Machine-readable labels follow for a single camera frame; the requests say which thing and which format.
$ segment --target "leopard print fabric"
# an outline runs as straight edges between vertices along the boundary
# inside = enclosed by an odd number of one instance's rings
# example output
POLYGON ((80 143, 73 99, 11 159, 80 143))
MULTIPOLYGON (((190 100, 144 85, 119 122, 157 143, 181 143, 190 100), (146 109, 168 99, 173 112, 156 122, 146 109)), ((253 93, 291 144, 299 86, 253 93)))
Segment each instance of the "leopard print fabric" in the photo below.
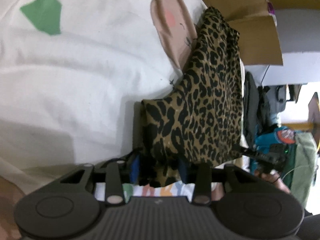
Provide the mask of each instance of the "leopard print fabric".
POLYGON ((181 83, 166 98, 142 101, 141 172, 153 186, 179 179, 178 157, 211 167, 239 157, 232 151, 240 142, 243 111, 239 33, 213 7, 202 22, 181 83))

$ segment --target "gray bag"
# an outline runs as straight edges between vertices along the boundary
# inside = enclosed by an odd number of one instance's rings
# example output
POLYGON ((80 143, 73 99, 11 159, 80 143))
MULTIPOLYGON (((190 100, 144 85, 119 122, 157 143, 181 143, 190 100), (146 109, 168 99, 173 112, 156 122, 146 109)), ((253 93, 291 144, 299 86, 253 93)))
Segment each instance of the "gray bag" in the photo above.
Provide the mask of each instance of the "gray bag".
POLYGON ((287 102, 287 86, 268 86, 263 89, 267 90, 267 97, 270 104, 270 114, 283 112, 287 102))

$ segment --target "green shape print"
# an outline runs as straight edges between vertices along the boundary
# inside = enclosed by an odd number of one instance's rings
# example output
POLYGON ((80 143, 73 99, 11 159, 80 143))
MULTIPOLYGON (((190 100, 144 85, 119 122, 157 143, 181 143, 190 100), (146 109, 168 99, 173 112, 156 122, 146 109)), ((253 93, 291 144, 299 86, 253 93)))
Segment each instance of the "green shape print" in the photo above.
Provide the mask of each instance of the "green shape print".
POLYGON ((20 8, 34 27, 49 35, 61 34, 61 3, 58 0, 35 0, 20 8))

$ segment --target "black robotic device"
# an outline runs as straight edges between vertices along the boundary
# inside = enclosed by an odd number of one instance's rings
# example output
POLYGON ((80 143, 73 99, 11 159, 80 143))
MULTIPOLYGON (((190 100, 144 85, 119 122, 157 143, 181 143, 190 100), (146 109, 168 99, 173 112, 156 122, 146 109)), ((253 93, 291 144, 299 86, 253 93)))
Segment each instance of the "black robotic device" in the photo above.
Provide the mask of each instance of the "black robotic device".
POLYGON ((183 180, 195 183, 191 203, 131 197, 126 204, 122 183, 137 178, 137 163, 139 154, 84 164, 25 196, 14 214, 22 239, 296 239, 304 217, 298 201, 233 165, 187 166, 183 180), (97 182, 106 184, 104 202, 93 195, 97 182), (211 201, 211 182, 225 185, 220 201, 211 201))

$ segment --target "white fabric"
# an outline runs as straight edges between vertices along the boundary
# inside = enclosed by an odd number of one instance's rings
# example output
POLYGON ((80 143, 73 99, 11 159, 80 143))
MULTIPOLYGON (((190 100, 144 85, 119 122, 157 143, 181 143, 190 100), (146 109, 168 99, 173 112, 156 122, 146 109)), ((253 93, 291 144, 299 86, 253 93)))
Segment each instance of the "white fabric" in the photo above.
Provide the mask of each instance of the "white fabric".
MULTIPOLYGON (((161 46, 151 0, 59 0, 57 36, 20 12, 32 1, 0 0, 0 176, 25 176, 15 183, 27 193, 66 164, 128 154, 140 137, 138 102, 168 94, 182 75, 161 46)), ((206 6, 184 2, 198 23, 206 6)))

